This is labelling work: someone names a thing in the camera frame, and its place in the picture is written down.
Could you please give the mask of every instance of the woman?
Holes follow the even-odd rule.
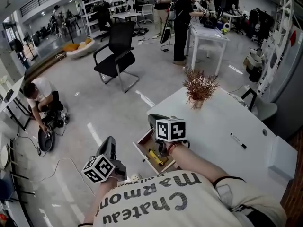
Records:
[[[176,1],[177,18],[174,23],[175,28],[175,46],[174,46],[174,64],[184,66],[186,57],[184,48],[186,44],[187,31],[191,17],[201,17],[202,12],[194,12],[191,0]]]
[[[213,9],[213,0],[201,0],[200,1],[200,5],[205,8],[205,9],[208,9],[208,10],[214,10]]]

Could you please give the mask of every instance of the yellow tool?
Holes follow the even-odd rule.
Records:
[[[168,161],[167,157],[162,157],[161,159],[151,150],[148,150],[148,154],[158,163],[158,165],[163,166],[165,162]]]

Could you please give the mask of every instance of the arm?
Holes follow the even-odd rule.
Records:
[[[117,179],[113,177],[108,178],[106,182],[100,184],[96,197],[94,198],[94,202],[91,205],[89,212],[86,214],[84,218],[85,224],[94,223],[95,215],[99,209],[99,205],[103,197],[105,196],[105,194],[107,194],[110,190],[112,190],[116,186],[117,186]]]
[[[161,0],[159,3],[171,3],[172,0]]]
[[[39,109],[41,110],[43,106],[48,105],[52,101],[53,101],[53,94],[51,93],[48,97],[46,97],[42,102],[39,103]]]
[[[33,112],[33,116],[35,117],[36,121],[42,127],[44,124],[43,124],[42,119],[40,117],[40,114],[38,112],[37,106],[35,106],[34,108],[32,108],[32,112]]]
[[[203,15],[205,15],[205,13],[203,13],[203,12],[191,12],[191,13],[189,13],[189,15],[191,17],[202,17]]]
[[[215,164],[199,157],[190,149],[179,143],[171,153],[176,163],[183,170],[193,171],[206,177],[211,183],[214,183],[220,177],[228,174]]]

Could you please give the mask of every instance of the dried plant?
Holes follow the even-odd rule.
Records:
[[[188,101],[195,100],[193,108],[197,101],[206,101],[210,99],[215,90],[219,87],[216,76],[206,76],[204,71],[186,70],[186,79],[183,86],[187,88],[186,96]]]

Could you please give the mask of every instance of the black office chair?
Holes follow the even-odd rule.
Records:
[[[118,76],[120,80],[121,89],[124,93],[126,93],[134,84],[139,81],[139,77],[137,75],[125,71],[127,67],[129,67],[135,62],[134,55],[131,52],[131,50],[134,49],[132,47],[134,26],[135,22],[114,24],[110,30],[109,43],[96,50],[93,54],[96,64],[94,70],[99,72],[101,81],[107,84],[113,78]],[[109,47],[113,54],[108,56],[103,61],[97,63],[96,55],[106,47]],[[129,75],[137,77],[137,80],[133,84],[131,84],[127,89],[123,88],[123,82],[120,76],[121,72],[125,72]],[[104,81],[102,74],[105,74],[111,78],[107,81]]]

